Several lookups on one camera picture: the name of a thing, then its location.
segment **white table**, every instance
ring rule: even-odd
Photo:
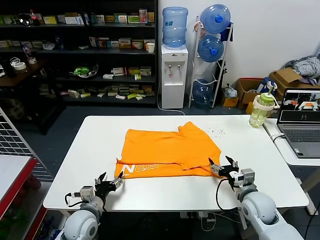
[[[266,119],[264,122],[264,128],[269,136],[282,133],[277,127],[277,119]],[[316,208],[310,199],[308,192],[320,182],[320,158],[298,158],[285,138],[277,138],[274,141],[274,145],[277,147],[286,163],[291,166],[319,167],[304,182],[301,183],[301,187],[309,199],[307,210],[310,214],[314,214]]]
[[[65,194],[78,192],[82,186],[92,186],[94,178],[105,171],[107,179],[112,180],[128,129],[178,131],[178,126],[188,121],[204,130],[221,149],[222,165],[228,163],[227,155],[238,161],[241,169],[252,168],[258,189],[272,197],[278,208],[308,205],[305,193],[267,132],[263,127],[249,126],[248,119],[248,115],[88,116],[43,205],[66,214],[70,208],[66,206]],[[219,209],[215,199],[218,182],[218,178],[203,176],[125,179],[124,184],[107,197],[105,208],[125,212],[214,211]],[[239,206],[226,182],[219,189],[219,201],[225,209]]]

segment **white cup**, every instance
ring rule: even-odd
[[[154,42],[148,42],[146,45],[148,47],[148,53],[153,54],[155,52],[156,44]]]

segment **black cable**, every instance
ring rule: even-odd
[[[278,138],[282,138],[282,139],[284,139],[284,138],[285,138],[285,136],[284,136],[284,135],[276,136],[276,137],[273,139],[273,141],[272,141],[272,142],[273,142],[273,143],[275,143],[275,140],[276,140],[276,139],[278,139]]]
[[[68,199],[67,199],[67,197],[71,197],[71,192],[69,192],[68,194],[66,194],[66,195],[64,196],[65,204],[68,206]]]
[[[78,204],[87,204],[87,203],[88,203],[88,201],[78,201],[78,202],[76,202],[75,204],[68,205],[68,207],[69,207],[69,208],[72,208],[72,207],[74,207],[74,206],[76,206],[76,205],[78,205]]]
[[[218,186],[216,187],[216,192],[215,192],[215,201],[216,201],[216,204],[218,205],[219,209],[223,212],[231,212],[233,211],[233,209],[223,209],[220,204],[219,204],[219,201],[218,201],[218,192],[219,192],[219,188],[220,188],[220,185],[222,184],[223,181],[228,181],[227,178],[224,178],[224,179],[221,179]]]
[[[311,224],[312,220],[314,219],[314,217],[315,217],[315,215],[316,215],[319,207],[320,207],[320,201],[319,201],[319,204],[318,204],[318,206],[316,207],[316,209],[315,209],[315,211],[314,211],[314,214],[310,217],[310,220],[309,220],[309,222],[308,222],[308,225],[306,226],[306,230],[305,230],[305,234],[304,234],[304,240],[307,239],[307,234],[308,234],[308,230],[309,230],[310,224]]]

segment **orange t-shirt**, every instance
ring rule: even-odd
[[[192,122],[178,132],[129,129],[115,176],[125,178],[213,176],[209,159],[219,164],[220,149]]]

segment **cardboard box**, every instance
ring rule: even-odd
[[[249,102],[248,106],[245,109],[245,113],[249,114],[249,115],[252,114],[253,108],[254,108],[254,103],[253,102]]]
[[[301,88],[301,89],[309,89],[309,88],[319,88],[318,85],[311,85],[302,83],[299,80],[302,79],[302,76],[297,74],[291,68],[285,68],[278,71],[271,72],[269,74],[269,78],[278,86],[277,91],[281,92],[284,95],[286,88]]]
[[[225,93],[222,93],[222,99],[221,99],[221,105],[223,107],[229,107],[229,108],[234,108],[237,106],[239,101],[238,97],[235,98],[226,98]]]
[[[248,92],[250,90],[256,90],[263,80],[260,78],[239,78],[236,82],[235,89],[238,92],[239,109],[246,109],[247,104],[253,102],[259,92]]]

